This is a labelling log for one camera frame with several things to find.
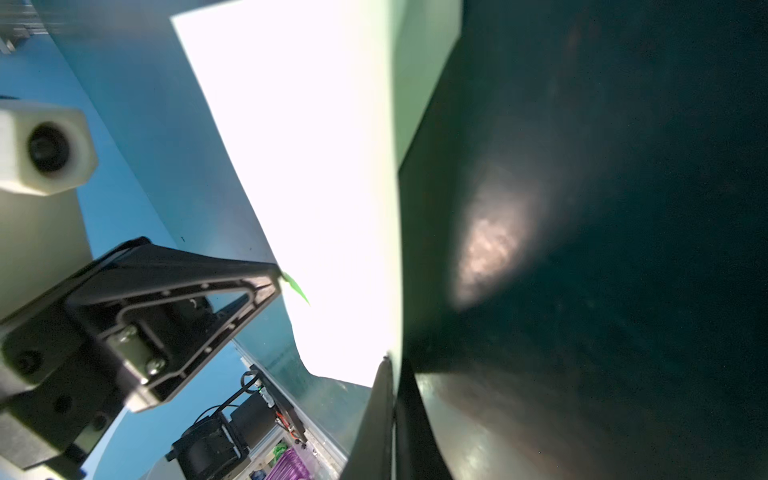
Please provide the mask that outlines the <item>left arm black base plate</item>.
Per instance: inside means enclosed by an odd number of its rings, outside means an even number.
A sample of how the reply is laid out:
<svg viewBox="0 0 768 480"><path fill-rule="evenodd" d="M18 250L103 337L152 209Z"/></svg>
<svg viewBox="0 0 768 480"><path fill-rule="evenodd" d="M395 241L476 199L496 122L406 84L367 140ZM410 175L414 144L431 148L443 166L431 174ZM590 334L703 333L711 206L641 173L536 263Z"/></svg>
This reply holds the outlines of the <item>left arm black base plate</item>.
<svg viewBox="0 0 768 480"><path fill-rule="evenodd" d="M273 410L276 423L288 433L296 445L306 449L308 442L306 428L296 413L294 405L255 364L248 367L244 376L251 377L247 390L256 392Z"/></svg>

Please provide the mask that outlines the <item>light green paper sheet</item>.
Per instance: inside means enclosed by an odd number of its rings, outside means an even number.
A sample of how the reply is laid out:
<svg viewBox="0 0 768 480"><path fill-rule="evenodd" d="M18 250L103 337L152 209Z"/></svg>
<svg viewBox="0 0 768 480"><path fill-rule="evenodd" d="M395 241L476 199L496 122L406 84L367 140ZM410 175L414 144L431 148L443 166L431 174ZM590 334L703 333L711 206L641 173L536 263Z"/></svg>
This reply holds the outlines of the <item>light green paper sheet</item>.
<svg viewBox="0 0 768 480"><path fill-rule="evenodd" d="M228 1L172 18L314 376L370 387L401 362L398 171L462 16L459 1Z"/></svg>

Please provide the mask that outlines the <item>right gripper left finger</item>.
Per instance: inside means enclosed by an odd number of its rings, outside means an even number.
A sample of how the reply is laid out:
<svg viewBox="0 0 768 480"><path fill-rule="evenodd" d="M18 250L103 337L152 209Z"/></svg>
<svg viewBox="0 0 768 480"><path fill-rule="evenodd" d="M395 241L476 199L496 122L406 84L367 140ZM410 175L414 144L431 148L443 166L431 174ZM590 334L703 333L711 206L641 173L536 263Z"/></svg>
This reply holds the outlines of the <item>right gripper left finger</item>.
<svg viewBox="0 0 768 480"><path fill-rule="evenodd" d="M392 363L384 357L341 480L392 478L394 400Z"/></svg>

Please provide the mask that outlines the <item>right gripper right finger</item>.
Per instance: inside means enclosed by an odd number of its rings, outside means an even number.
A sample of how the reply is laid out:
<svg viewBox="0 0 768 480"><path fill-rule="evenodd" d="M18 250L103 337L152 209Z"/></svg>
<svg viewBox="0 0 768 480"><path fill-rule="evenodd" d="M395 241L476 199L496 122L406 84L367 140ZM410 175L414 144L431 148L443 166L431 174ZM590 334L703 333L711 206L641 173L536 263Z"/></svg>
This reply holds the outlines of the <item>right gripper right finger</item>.
<svg viewBox="0 0 768 480"><path fill-rule="evenodd" d="M400 480L451 480L409 361L402 361L395 402L395 473Z"/></svg>

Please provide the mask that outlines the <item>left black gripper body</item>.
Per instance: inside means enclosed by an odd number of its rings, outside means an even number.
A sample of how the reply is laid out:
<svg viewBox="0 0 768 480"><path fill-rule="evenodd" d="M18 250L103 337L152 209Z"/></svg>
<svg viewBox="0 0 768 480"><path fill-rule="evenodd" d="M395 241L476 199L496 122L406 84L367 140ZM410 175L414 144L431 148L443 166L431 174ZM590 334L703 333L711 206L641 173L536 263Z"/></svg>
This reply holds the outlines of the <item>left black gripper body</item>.
<svg viewBox="0 0 768 480"><path fill-rule="evenodd" d="M1 456L23 471L80 471L124 410L106 345L124 302L33 300L1 321Z"/></svg>

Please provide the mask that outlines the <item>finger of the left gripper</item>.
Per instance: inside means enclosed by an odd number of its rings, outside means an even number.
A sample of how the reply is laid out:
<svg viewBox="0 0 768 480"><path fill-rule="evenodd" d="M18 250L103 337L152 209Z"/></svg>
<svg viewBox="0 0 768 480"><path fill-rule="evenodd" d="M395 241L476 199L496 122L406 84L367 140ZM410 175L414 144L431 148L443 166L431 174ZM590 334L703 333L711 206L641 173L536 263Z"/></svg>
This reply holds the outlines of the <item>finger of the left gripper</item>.
<svg viewBox="0 0 768 480"><path fill-rule="evenodd" d="M219 259L140 237L92 262L67 314L102 354L123 404L170 402L280 294L273 263Z"/></svg>

